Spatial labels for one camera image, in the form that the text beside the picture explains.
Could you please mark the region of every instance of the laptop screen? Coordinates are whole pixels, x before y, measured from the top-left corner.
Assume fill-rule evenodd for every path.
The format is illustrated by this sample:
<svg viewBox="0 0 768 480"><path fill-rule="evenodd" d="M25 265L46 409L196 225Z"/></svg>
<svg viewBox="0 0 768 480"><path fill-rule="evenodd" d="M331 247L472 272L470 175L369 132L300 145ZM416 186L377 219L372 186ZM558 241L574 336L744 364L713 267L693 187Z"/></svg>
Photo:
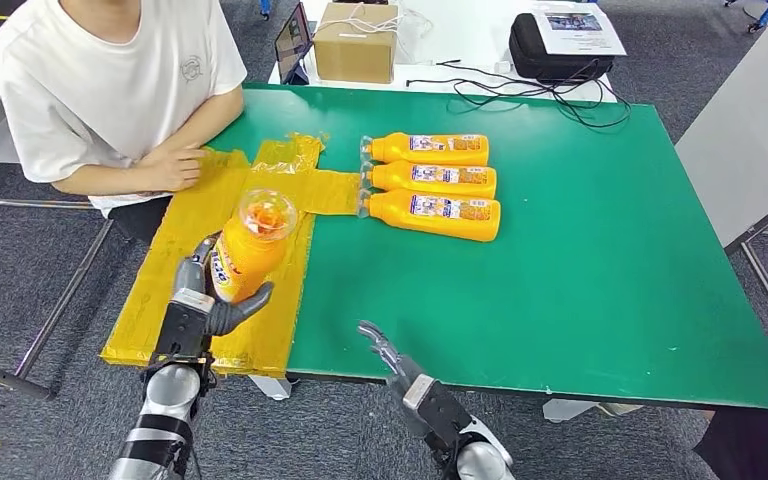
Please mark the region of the laptop screen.
<svg viewBox="0 0 768 480"><path fill-rule="evenodd" d="M307 17L300 2L287 19L284 28L278 33L278 37L275 38L275 57L278 61L281 83L287 82L287 77L310 49L311 43Z"/></svg>

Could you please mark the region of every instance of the green tabletop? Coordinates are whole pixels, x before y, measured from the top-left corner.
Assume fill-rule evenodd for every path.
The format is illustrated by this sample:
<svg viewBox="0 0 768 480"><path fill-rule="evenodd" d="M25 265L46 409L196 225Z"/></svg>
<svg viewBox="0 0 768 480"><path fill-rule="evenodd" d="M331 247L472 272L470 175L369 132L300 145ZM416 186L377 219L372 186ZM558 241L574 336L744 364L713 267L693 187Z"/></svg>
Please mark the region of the green tabletop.
<svg viewBox="0 0 768 480"><path fill-rule="evenodd" d="M768 341L657 113L598 131L552 101L472 110L454 95L247 86L211 145L327 134L357 171L361 136L482 133L502 221L488 244L319 217L288 370L382 378L355 331L378 324L465 387L768 408ZM609 121L620 105L593 111Z"/></svg>

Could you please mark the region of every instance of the lying bottle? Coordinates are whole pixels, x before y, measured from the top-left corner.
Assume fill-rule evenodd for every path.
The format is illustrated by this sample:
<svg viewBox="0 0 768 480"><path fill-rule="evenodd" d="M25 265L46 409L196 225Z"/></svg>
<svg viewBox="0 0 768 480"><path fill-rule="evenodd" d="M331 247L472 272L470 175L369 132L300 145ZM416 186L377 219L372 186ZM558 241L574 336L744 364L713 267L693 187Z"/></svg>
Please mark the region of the lying bottle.
<svg viewBox="0 0 768 480"><path fill-rule="evenodd" d="M251 190L222 228L207 268L222 300L238 303L252 296L287 252L296 226L296 209L273 190Z"/></svg>
<svg viewBox="0 0 768 480"><path fill-rule="evenodd" d="M364 188L403 188L490 199L496 196L496 170L490 167L416 165L404 160L387 165L364 162L361 166L361 179Z"/></svg>
<svg viewBox="0 0 768 480"><path fill-rule="evenodd" d="M487 165L490 144L484 135L407 135L391 133L383 138L363 137L361 156L390 163L406 160L432 165Z"/></svg>
<svg viewBox="0 0 768 480"><path fill-rule="evenodd" d="M358 216L373 216L392 227L490 242L499 232L502 207L496 200L463 195L361 190Z"/></svg>

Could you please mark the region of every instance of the black case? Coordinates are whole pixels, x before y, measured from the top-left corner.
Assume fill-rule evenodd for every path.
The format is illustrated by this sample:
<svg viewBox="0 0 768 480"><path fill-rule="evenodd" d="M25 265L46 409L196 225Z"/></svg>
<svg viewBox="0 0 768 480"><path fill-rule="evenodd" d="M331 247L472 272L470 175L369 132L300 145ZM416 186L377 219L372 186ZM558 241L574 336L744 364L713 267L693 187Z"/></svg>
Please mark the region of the black case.
<svg viewBox="0 0 768 480"><path fill-rule="evenodd" d="M613 56L547 54L537 21L530 13L521 13L514 19L508 46L519 76L541 83L586 82L601 77L614 65Z"/></svg>

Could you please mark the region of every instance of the yellow cardboard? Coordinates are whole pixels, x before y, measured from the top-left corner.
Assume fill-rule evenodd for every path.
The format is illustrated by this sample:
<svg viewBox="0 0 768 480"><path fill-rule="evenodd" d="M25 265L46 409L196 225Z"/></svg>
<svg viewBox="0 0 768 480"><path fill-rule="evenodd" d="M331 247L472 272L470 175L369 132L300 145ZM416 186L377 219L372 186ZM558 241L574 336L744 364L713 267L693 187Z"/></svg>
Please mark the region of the yellow cardboard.
<svg viewBox="0 0 768 480"><path fill-rule="evenodd" d="M314 215L353 214L360 176L317 170L322 142L294 135L289 141L264 141L249 168L242 152L211 151L202 163L199 184L175 195L149 253L137 273L119 320L102 349L108 363L142 366L148 362L171 297L178 261L198 242L222 228L240 195L268 188L286 195L298 208L298 225L282 265L269 279L272 299L257 315L211 350L223 373L282 376L292 346Z"/></svg>

